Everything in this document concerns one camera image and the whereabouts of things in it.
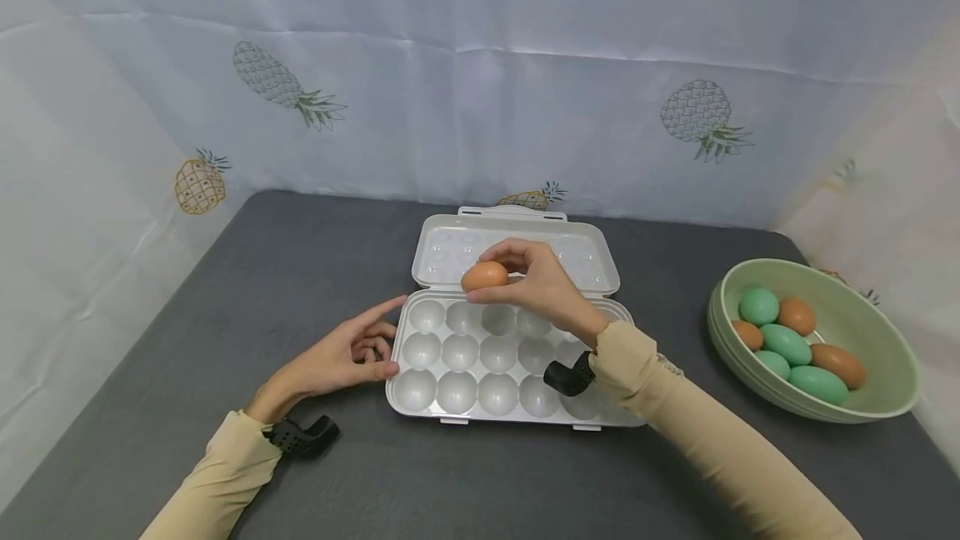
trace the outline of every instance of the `curtain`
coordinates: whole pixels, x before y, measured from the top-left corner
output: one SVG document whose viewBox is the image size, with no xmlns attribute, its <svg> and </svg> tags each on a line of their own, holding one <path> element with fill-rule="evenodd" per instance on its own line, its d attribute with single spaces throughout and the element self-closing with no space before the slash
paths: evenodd
<svg viewBox="0 0 960 540">
<path fill-rule="evenodd" d="M 955 278 L 904 251 L 955 256 L 958 0 L 0 5 L 0 507 L 264 188 L 779 227 L 956 424 Z"/>
</svg>

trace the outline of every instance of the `black wrist device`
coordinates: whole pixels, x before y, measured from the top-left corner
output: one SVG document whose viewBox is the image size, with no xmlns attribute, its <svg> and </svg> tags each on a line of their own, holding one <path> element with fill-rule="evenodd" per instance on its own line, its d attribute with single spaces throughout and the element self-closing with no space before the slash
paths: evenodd
<svg viewBox="0 0 960 540">
<path fill-rule="evenodd" d="M 273 446 L 291 457 L 313 457 L 326 451 L 340 438 L 340 427 L 327 415 L 323 415 L 307 430 L 295 422 L 284 419 L 264 432 L 263 437 Z"/>
<path fill-rule="evenodd" d="M 576 396 L 586 390 L 596 376 L 590 369 L 590 351 L 573 364 L 573 369 L 559 361 L 551 362 L 543 372 L 543 381 L 563 396 Z"/>
</svg>

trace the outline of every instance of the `gray tabletop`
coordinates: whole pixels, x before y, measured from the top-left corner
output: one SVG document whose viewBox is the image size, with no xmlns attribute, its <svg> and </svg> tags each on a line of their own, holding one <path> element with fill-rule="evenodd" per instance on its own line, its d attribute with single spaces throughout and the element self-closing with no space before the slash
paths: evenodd
<svg viewBox="0 0 960 540">
<path fill-rule="evenodd" d="M 247 202 L 0 518 L 0 538 L 136 538 L 228 409 L 341 320 L 416 290 L 423 219 L 454 207 L 262 192 Z M 735 263 L 802 261 L 789 238 L 625 219 L 598 226 L 615 299 L 687 376 L 813 480 L 865 538 L 946 538 L 960 482 L 912 415 L 808 421 L 754 396 L 709 344 L 710 290 Z M 648 427 L 405 418 L 383 387 L 304 403 L 333 450 L 280 463 L 235 538 L 735 538 L 746 535 Z"/>
</svg>

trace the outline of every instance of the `egg carton lid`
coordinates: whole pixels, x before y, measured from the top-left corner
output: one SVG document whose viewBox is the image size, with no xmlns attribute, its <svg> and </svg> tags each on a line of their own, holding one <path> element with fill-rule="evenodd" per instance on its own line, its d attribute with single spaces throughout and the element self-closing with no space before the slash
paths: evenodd
<svg viewBox="0 0 960 540">
<path fill-rule="evenodd" d="M 454 289 L 480 255 L 505 238 L 550 244 L 581 293 L 608 296 L 620 288 L 620 274 L 598 227 L 568 222 L 562 212 L 516 205 L 460 207 L 457 214 L 435 214 L 423 222 L 412 278 L 422 288 Z"/>
</svg>

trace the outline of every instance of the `pineapple print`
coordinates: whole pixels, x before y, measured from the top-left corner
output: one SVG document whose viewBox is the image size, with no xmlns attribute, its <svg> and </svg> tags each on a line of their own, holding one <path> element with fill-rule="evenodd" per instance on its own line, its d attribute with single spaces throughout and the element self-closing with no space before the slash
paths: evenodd
<svg viewBox="0 0 960 540">
<path fill-rule="evenodd" d="M 546 211 L 546 208 L 555 202 L 563 200 L 563 194 L 566 190 L 561 190 L 557 182 L 546 182 L 542 188 L 535 191 L 520 192 L 511 194 L 510 197 L 501 198 L 497 205 L 519 205 L 534 211 Z"/>
<path fill-rule="evenodd" d="M 854 186 L 858 185 L 861 177 L 857 169 L 857 161 L 847 159 L 830 175 L 825 186 L 838 193 L 850 192 Z"/>
<path fill-rule="evenodd" d="M 828 276 L 832 277 L 834 280 L 839 280 L 840 282 L 843 282 L 845 286 L 852 288 L 852 286 L 850 286 L 850 282 L 847 282 L 847 280 L 843 279 L 843 276 L 841 276 L 836 271 L 833 271 L 832 269 L 820 269 L 820 273 L 826 273 Z M 873 305 L 874 307 L 880 306 L 880 295 L 873 288 L 870 288 L 866 292 L 864 292 L 863 290 L 857 290 L 857 291 L 860 293 L 860 296 L 863 296 L 864 298 L 869 300 L 870 304 Z"/>
<path fill-rule="evenodd" d="M 198 149 L 198 159 L 189 159 L 179 168 L 174 182 L 177 203 L 185 213 L 204 214 L 227 197 L 223 175 L 230 168 L 227 157 Z"/>
<path fill-rule="evenodd" d="M 740 147 L 752 147 L 749 132 L 727 127 L 733 111 L 723 88 L 698 79 L 672 94 L 661 109 L 661 121 L 677 140 L 700 143 L 694 159 L 720 163 L 727 155 L 740 154 Z"/>
<path fill-rule="evenodd" d="M 315 123 L 317 129 L 324 125 L 333 130 L 330 122 L 343 120 L 343 115 L 338 111 L 346 109 L 347 106 L 330 102 L 334 94 L 321 97 L 321 91 L 318 90 L 304 92 L 303 86 L 299 85 L 294 74 L 290 73 L 282 62 L 253 42 L 237 43 L 233 49 L 233 68 L 240 79 L 261 97 L 301 112 L 308 128 Z"/>
</svg>

